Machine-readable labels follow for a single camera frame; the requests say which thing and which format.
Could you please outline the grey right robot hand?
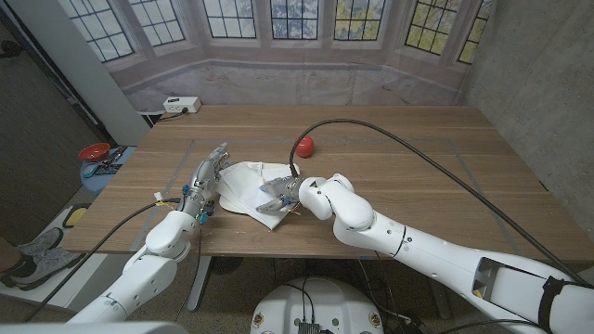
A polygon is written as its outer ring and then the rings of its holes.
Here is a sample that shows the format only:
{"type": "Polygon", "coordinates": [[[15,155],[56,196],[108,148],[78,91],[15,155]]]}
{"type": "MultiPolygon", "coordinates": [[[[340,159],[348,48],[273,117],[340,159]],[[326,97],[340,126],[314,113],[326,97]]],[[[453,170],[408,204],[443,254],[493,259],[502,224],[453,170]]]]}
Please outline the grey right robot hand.
{"type": "Polygon", "coordinates": [[[277,177],[264,182],[260,189],[273,198],[256,208],[258,212],[287,212],[299,202],[299,190],[303,183],[302,177],[277,177]]]}

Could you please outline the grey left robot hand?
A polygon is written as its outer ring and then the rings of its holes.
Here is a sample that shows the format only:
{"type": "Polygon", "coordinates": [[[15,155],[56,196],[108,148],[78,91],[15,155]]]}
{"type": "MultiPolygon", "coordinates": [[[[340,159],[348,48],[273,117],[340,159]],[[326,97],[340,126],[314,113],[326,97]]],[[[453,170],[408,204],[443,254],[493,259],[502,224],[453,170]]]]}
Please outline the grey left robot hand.
{"type": "Polygon", "coordinates": [[[177,209],[199,220],[213,214],[213,196],[220,180],[220,172],[229,166],[227,143],[216,148],[191,175],[177,209]]]}

